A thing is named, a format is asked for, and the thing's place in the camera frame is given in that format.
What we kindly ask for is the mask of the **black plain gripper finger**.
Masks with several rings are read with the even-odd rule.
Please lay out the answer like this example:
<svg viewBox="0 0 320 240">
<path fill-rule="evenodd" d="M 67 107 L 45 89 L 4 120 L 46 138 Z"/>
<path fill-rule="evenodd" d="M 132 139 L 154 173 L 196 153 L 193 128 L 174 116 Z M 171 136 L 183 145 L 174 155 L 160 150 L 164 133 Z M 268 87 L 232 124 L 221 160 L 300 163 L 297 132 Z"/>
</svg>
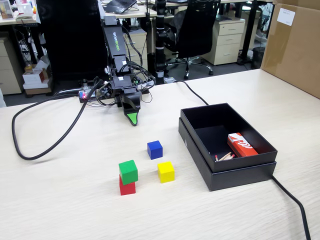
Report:
<svg viewBox="0 0 320 240">
<path fill-rule="evenodd" d="M 124 112 L 139 112 L 141 109 L 142 93 L 140 91 L 124 93 L 121 95 L 121 103 Z"/>
</svg>

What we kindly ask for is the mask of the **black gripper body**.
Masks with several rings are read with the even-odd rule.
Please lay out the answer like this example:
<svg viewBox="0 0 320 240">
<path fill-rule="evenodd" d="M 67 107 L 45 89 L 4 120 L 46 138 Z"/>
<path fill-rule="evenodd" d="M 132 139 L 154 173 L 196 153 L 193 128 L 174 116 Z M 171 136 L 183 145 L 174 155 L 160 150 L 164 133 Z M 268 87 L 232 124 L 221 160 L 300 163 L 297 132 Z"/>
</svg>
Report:
<svg viewBox="0 0 320 240">
<path fill-rule="evenodd" d="M 110 80 L 111 86 L 111 97 L 116 96 L 127 97 L 127 98 L 138 98 L 139 93 L 137 88 L 133 85 L 131 77 L 129 75 L 125 76 L 114 76 Z"/>
</svg>

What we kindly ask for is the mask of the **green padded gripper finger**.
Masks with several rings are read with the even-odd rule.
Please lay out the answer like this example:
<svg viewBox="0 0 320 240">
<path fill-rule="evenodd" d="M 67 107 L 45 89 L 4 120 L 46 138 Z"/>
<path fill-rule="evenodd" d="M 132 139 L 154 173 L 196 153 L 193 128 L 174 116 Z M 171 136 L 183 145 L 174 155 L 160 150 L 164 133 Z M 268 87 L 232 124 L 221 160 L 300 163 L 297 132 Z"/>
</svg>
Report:
<svg viewBox="0 0 320 240">
<path fill-rule="evenodd" d="M 124 115 L 132 126 L 136 126 L 138 124 L 138 112 L 125 112 Z"/>
</svg>

